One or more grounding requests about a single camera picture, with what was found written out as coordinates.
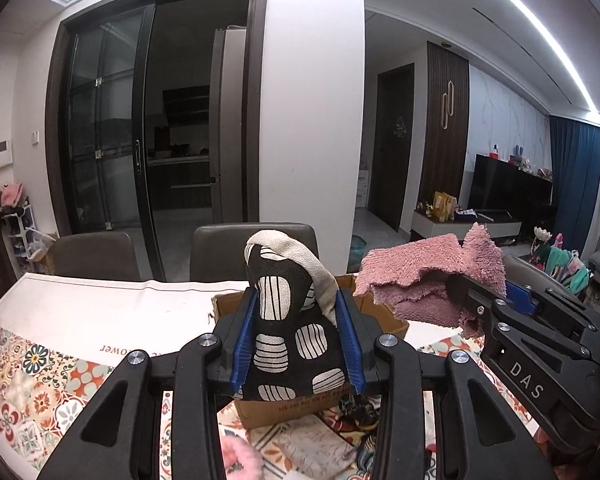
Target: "gray chair backrest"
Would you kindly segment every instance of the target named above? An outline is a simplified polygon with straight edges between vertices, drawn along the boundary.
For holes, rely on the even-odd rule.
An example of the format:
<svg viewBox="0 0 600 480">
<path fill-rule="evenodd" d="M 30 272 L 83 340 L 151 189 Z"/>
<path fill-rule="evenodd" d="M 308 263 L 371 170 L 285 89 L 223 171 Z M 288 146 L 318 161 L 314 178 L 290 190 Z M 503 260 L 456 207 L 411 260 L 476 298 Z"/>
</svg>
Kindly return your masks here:
<svg viewBox="0 0 600 480">
<path fill-rule="evenodd" d="M 544 292 L 552 288 L 556 292 L 569 297 L 571 300 L 578 301 L 562 284 L 556 282 L 547 273 L 537 269 L 530 263 L 522 260 L 512 254 L 507 254 L 502 259 L 504 264 L 505 277 L 512 283 L 519 286 L 529 285 L 536 292 Z"/>
<path fill-rule="evenodd" d="M 254 222 L 205 225 L 193 233 L 189 279 L 202 283 L 246 280 L 244 246 L 252 235 L 262 229 L 282 231 L 302 242 L 318 257 L 314 228 L 307 224 Z"/>
<path fill-rule="evenodd" d="M 122 232 L 84 233 L 58 238 L 49 249 L 56 276 L 140 282 L 134 243 Z"/>
</svg>

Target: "pink towel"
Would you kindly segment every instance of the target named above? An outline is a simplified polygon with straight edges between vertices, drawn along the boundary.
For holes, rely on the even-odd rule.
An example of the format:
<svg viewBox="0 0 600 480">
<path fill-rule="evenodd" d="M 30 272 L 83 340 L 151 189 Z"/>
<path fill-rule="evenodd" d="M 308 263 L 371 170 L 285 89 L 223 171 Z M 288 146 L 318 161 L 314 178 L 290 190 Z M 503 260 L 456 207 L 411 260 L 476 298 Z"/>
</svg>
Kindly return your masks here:
<svg viewBox="0 0 600 480">
<path fill-rule="evenodd" d="M 446 295 L 446 278 L 458 273 L 505 293 L 502 252 L 477 223 L 462 247 L 455 235 L 448 234 L 369 251 L 362 260 L 355 294 L 371 290 L 374 301 L 393 307 L 399 319 L 462 326 L 468 334 L 480 333 L 475 317 Z"/>
<path fill-rule="evenodd" d="M 15 182 L 14 184 L 5 184 L 2 186 L 0 194 L 1 207 L 16 207 L 22 196 L 22 184 Z"/>
</svg>

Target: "floor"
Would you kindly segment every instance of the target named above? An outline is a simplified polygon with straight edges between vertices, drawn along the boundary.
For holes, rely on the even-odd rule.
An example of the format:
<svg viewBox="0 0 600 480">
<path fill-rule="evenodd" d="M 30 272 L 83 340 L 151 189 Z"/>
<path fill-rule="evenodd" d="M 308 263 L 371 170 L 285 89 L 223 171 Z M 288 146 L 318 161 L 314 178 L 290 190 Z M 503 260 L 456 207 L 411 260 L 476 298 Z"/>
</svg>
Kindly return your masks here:
<svg viewBox="0 0 600 480">
<path fill-rule="evenodd" d="M 364 256 L 371 249 L 395 247 L 409 241 L 409 235 L 396 232 L 366 208 L 357 208 L 353 216 L 353 234 L 366 242 Z"/>
<path fill-rule="evenodd" d="M 168 282 L 189 281 L 193 231 L 213 223 L 211 208 L 154 211 L 155 234 Z"/>
<path fill-rule="evenodd" d="M 211 224 L 211 208 L 163 209 L 154 211 L 155 235 L 167 282 L 189 281 L 189 258 L 193 231 Z M 136 260 L 143 281 L 154 278 L 141 228 L 125 229 L 136 249 Z"/>
</svg>

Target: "white tablecloth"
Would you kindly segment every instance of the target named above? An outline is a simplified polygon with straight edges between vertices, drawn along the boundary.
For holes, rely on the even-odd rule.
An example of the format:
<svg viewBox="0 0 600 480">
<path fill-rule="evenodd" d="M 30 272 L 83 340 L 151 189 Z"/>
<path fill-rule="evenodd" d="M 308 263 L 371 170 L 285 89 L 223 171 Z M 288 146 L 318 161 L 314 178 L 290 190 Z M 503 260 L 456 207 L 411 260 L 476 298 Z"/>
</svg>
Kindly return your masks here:
<svg viewBox="0 0 600 480">
<path fill-rule="evenodd" d="M 0 327 L 58 352 L 115 366 L 128 351 L 167 354 L 212 332 L 211 299 L 247 286 L 26 274 L 0 300 Z"/>
</svg>

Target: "pink fluffy item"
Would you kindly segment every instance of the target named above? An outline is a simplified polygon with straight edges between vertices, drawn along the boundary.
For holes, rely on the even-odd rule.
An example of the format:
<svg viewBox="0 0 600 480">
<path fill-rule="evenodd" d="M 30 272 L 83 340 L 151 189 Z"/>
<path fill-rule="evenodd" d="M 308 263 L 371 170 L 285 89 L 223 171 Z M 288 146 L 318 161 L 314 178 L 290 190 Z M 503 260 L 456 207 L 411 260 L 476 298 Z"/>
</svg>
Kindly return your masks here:
<svg viewBox="0 0 600 480">
<path fill-rule="evenodd" d="M 2 193 L 0 194 L 1 207 L 16 207 L 22 196 L 22 184 L 15 182 L 14 184 L 4 184 Z"/>
<path fill-rule="evenodd" d="M 247 441 L 239 436 L 220 435 L 220 447 L 228 480 L 260 480 L 264 462 Z"/>
<path fill-rule="evenodd" d="M 370 251 L 362 260 L 355 294 L 371 290 L 374 301 L 392 307 L 399 319 L 462 326 L 468 335 L 478 335 L 475 317 L 446 295 L 446 278 L 457 273 L 505 293 L 502 252 L 477 223 L 462 247 L 455 235 L 448 234 Z"/>
</svg>

